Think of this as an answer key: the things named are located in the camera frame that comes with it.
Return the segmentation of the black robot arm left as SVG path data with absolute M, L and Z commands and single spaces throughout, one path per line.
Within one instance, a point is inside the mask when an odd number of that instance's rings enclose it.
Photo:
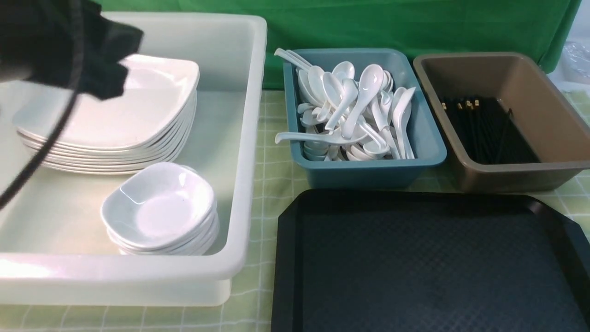
M 122 60 L 141 48 L 143 31 L 106 18 L 94 0 L 3 0 L 1 80 L 74 90 L 107 100 L 122 96 Z

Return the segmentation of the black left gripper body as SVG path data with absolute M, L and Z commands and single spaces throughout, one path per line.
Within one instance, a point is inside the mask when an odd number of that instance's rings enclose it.
M 74 35 L 82 32 L 83 63 L 79 90 L 107 100 L 124 94 L 129 70 L 121 61 L 135 54 L 144 33 L 103 16 L 94 0 L 38 0 L 50 24 L 32 42 L 29 82 L 67 89 L 74 54 Z

